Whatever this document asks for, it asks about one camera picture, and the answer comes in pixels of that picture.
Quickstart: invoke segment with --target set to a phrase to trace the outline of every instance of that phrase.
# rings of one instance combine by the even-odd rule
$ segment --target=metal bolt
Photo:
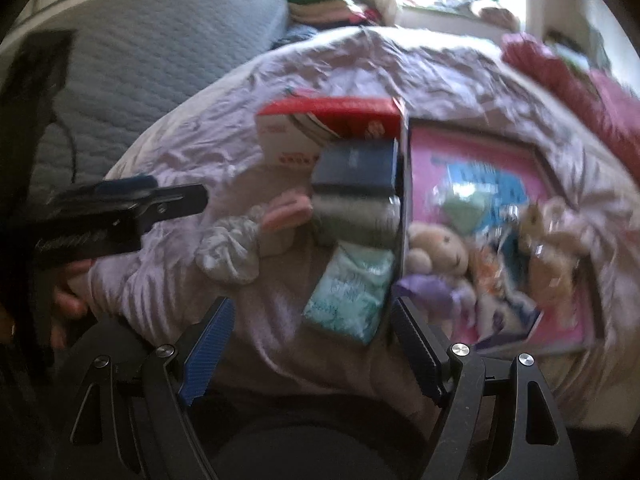
[[[533,357],[531,357],[529,354],[520,354],[518,356],[518,361],[520,361],[525,366],[531,366],[534,363]]]
[[[109,356],[107,355],[98,355],[98,357],[94,359],[94,366],[96,368],[104,368],[108,364]]]
[[[175,348],[171,345],[162,345],[156,348],[156,355],[158,357],[171,357],[175,352]]]
[[[456,343],[451,347],[451,350],[455,355],[459,355],[460,357],[464,357],[465,355],[469,355],[469,347],[464,343]]]

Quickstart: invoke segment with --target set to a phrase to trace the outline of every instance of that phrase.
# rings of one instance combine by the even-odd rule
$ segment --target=black cable
[[[66,140],[69,142],[69,148],[71,149],[71,183],[75,184],[76,176],[78,174],[78,148],[76,147],[76,140],[65,121],[60,119],[57,115],[55,123],[60,127],[62,133],[66,137]]]

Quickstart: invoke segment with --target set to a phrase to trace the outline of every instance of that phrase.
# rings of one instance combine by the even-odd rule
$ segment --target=green plastic package
[[[394,261],[392,251],[339,242],[303,316],[369,344],[380,325]]]

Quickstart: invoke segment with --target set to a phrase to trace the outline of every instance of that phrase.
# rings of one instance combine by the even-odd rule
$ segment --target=bed
[[[591,256],[606,338],[588,352],[539,364],[565,421],[628,433],[640,413],[640,194],[620,162],[550,94],[474,38],[424,30],[344,28],[282,47],[236,68],[171,111],[111,168],[108,178],[153,174],[161,185],[204,183],[203,214],[157,224],[137,254],[104,258],[73,289],[95,314],[124,316],[153,344],[171,342],[219,294],[237,305],[236,328],[214,382],[274,395],[358,394],[383,399],[428,433],[436,415],[392,339],[336,343],[300,323],[329,253],[298,233],[291,251],[249,286],[220,286],[195,265],[210,225],[303,183],[266,168],[254,113],[287,88],[330,95],[399,95],[410,114],[500,130],[536,143],[596,230]]]
[[[48,19],[39,29],[77,31],[54,105],[76,142],[77,181],[103,178],[154,122],[269,50],[287,20],[286,0],[88,0]],[[71,156],[52,124],[31,193],[68,186]]]

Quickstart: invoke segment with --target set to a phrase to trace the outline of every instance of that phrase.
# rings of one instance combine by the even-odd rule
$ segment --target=red box
[[[393,98],[289,97],[255,117],[269,165],[311,171],[322,148],[338,139],[401,139],[404,103]]]

